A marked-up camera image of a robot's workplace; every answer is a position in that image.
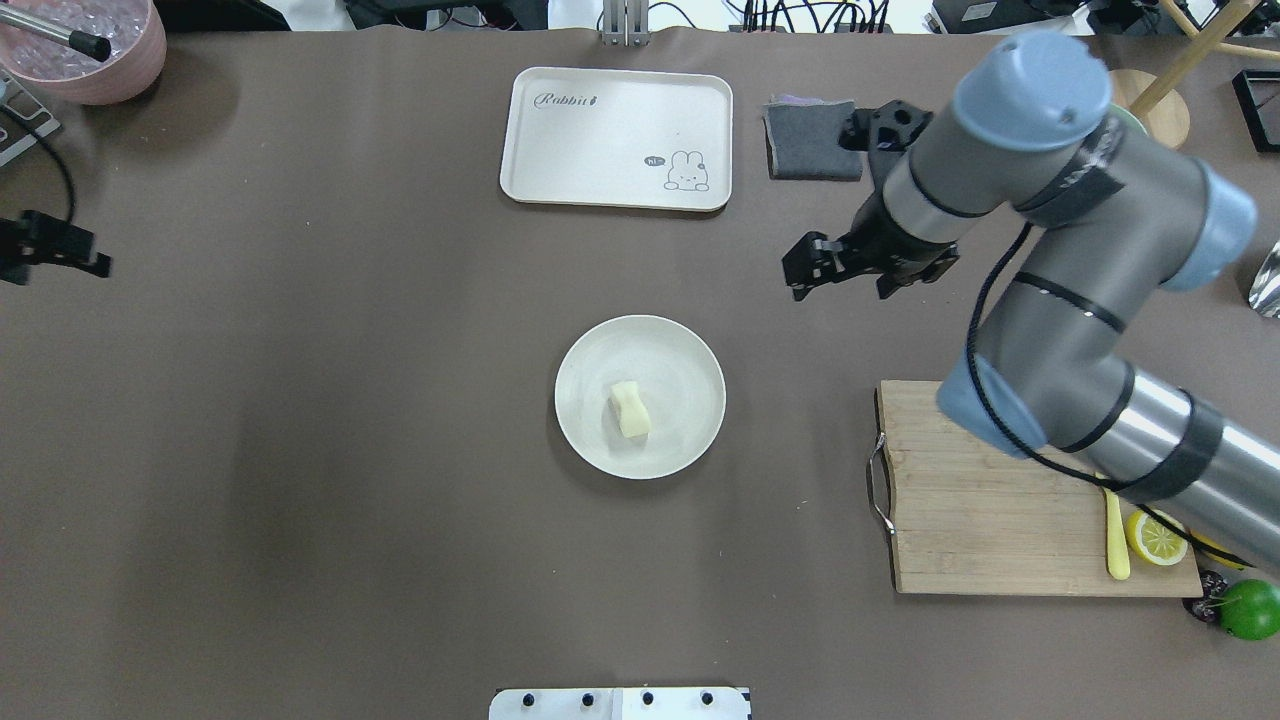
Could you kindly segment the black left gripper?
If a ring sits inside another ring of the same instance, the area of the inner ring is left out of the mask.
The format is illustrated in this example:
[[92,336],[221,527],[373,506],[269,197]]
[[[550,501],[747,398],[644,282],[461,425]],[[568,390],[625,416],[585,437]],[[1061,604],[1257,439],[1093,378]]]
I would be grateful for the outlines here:
[[28,284],[31,268],[69,266],[109,278],[113,259],[95,250],[95,233],[40,211],[1,219],[1,281]]

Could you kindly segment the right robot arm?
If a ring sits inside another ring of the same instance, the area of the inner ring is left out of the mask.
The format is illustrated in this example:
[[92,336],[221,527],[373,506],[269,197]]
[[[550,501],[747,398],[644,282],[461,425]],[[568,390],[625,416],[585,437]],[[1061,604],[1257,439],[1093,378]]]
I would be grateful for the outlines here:
[[1079,38],[1002,38],[938,114],[870,113],[876,187],[838,238],[783,256],[796,300],[874,275],[881,297],[937,281],[959,240],[1009,205],[1041,237],[989,313],[975,309],[938,389],[955,424],[1012,457],[1053,447],[1093,482],[1156,506],[1277,575],[1277,450],[1115,347],[1157,290],[1236,260],[1257,206],[1204,161],[1132,132],[1105,64]]

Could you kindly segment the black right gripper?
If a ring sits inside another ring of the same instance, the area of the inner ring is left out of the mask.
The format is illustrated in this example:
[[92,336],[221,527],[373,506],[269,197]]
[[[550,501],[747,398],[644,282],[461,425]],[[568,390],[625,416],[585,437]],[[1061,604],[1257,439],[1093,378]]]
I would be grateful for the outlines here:
[[836,240],[806,232],[781,259],[783,279],[795,302],[813,290],[874,275],[879,299],[918,282],[937,282],[960,258],[956,242],[936,243],[905,231],[886,204],[890,172],[931,123],[932,111],[893,100],[877,109],[856,109],[840,142],[867,155],[874,191],[859,208],[850,229]]

